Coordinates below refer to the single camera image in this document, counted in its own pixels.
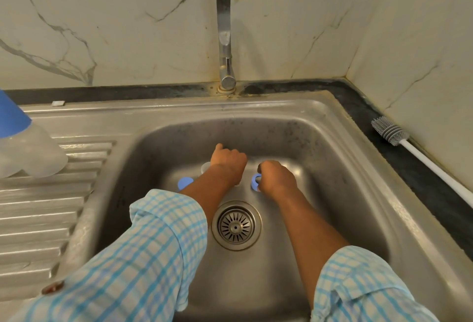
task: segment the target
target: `drainboard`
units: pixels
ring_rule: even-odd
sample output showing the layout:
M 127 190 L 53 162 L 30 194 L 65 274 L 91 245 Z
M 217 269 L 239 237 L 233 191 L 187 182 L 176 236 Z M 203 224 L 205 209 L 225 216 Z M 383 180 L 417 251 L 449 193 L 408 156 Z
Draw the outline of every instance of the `drainboard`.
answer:
M 175 321 L 308 321 L 282 216 L 250 187 L 265 159 L 292 171 L 321 216 L 388 261 L 442 322 L 473 320 L 473 264 L 327 92 L 26 110 L 79 150 L 51 181 L 18 177 L 0 186 L 0 321 L 120 236 L 130 226 L 129 205 L 151 188 L 176 191 L 181 177 L 197 178 L 216 143 L 249 161 L 212 221 L 189 306 Z M 32 241 L 44 248 L 29 250 Z M 25 284 L 32 276 L 28 289 L 12 284 L 14 273 Z

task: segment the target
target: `faucet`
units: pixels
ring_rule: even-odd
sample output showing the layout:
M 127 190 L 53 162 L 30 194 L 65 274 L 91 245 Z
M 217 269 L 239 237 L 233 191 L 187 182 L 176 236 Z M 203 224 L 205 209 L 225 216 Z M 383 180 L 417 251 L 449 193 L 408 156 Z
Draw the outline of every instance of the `faucet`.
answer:
M 235 91 L 237 81 L 232 67 L 232 45 L 230 29 L 230 0 L 217 0 L 217 27 L 219 30 L 220 86 L 222 94 Z

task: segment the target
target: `brown button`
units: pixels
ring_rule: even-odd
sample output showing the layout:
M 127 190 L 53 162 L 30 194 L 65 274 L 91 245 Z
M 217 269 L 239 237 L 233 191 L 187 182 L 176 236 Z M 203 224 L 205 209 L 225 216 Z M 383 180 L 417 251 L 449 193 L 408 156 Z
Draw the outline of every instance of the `brown button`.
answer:
M 46 286 L 44 289 L 42 289 L 41 294 L 50 295 L 51 293 L 60 291 L 63 287 L 64 287 L 64 280 L 56 281 Z

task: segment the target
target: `blue lid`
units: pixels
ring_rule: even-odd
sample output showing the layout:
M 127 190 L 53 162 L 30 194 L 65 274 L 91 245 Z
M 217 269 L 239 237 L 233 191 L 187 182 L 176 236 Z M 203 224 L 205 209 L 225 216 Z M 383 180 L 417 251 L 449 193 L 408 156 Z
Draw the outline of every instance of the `blue lid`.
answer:
M 0 90 L 0 139 L 16 135 L 30 124 L 30 117 Z
M 254 190 L 254 191 L 258 191 L 258 182 L 256 181 L 256 178 L 260 178 L 261 177 L 261 174 L 255 174 L 253 175 L 253 177 L 251 178 L 251 188 Z
M 194 182 L 193 178 L 180 178 L 177 182 L 177 188 L 179 189 L 179 191 L 181 191 L 187 185 L 192 184 L 192 182 Z

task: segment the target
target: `blue checkered sleeve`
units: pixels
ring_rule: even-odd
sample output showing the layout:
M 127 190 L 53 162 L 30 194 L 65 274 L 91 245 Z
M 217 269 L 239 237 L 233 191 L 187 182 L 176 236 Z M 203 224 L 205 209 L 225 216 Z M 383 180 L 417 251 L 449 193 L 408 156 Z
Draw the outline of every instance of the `blue checkered sleeve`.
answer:
M 343 247 L 323 266 L 312 322 L 439 322 L 374 253 Z
M 207 245 L 207 220 L 190 197 L 151 190 L 130 205 L 132 226 L 11 322 L 171 321 L 187 306 Z

